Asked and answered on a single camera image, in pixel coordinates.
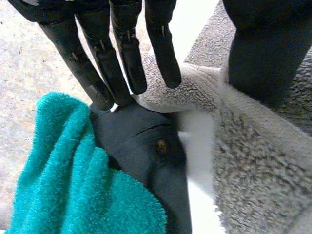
black object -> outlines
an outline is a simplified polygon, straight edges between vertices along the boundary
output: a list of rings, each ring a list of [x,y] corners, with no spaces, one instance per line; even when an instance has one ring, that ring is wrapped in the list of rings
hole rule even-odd
[[[172,89],[178,87],[182,81],[172,44],[172,34],[169,30],[169,23],[175,7],[176,0],[145,1],[146,28],[157,65],[167,87]]]
[[[95,105],[90,109],[97,146],[115,159],[111,165],[140,181],[161,202],[168,234],[191,234],[186,156],[170,120],[134,101],[114,113]]]
[[[237,28],[229,83],[273,109],[312,45],[311,0],[223,0]]]
[[[141,0],[8,0],[25,18],[38,22],[64,61],[100,109],[131,102],[116,52],[109,38],[110,9],[118,50],[131,90],[147,89],[135,27]],[[146,22],[159,69],[168,87],[181,83],[168,23],[176,0],[146,2]],[[104,82],[87,58],[78,38],[75,16],[83,28]]]

button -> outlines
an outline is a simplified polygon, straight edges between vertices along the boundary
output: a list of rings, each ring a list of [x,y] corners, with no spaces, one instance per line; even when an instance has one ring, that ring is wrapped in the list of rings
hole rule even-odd
[[[169,143],[166,140],[159,140],[156,142],[156,152],[160,155],[168,154],[170,149]]]

concrete floor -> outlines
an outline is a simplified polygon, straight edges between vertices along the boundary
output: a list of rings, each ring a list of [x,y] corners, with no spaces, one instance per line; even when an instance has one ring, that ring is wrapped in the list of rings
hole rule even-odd
[[[136,31],[141,51],[148,51],[151,44],[144,10]],[[36,101],[50,91],[66,92],[87,103],[90,100],[37,24],[3,0],[0,32],[0,229],[6,229],[16,181],[32,145]],[[84,37],[80,38],[91,58]]]

gray towel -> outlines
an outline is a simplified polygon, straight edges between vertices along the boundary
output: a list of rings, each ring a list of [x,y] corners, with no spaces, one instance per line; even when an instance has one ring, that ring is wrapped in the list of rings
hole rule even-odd
[[[223,226],[229,234],[312,233],[311,136],[228,85],[226,76],[224,70],[214,146]],[[304,83],[299,77],[293,87]],[[292,90],[291,97],[305,89]],[[304,219],[309,222],[299,225]]]
[[[214,114],[215,203],[227,233],[311,234],[312,48],[286,103],[273,112],[227,84],[226,63],[222,72],[209,67],[219,66],[230,48],[234,27],[224,14],[219,4],[185,60],[192,64],[180,64],[176,90],[165,87],[154,57],[143,54],[148,90],[135,99],[159,112]],[[210,33],[216,22],[228,31]]]

teal towel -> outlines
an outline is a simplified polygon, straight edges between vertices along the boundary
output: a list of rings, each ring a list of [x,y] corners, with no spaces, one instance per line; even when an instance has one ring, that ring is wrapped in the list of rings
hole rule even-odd
[[[128,174],[108,168],[88,106],[66,94],[43,96],[5,233],[164,234],[165,226],[159,201]]]

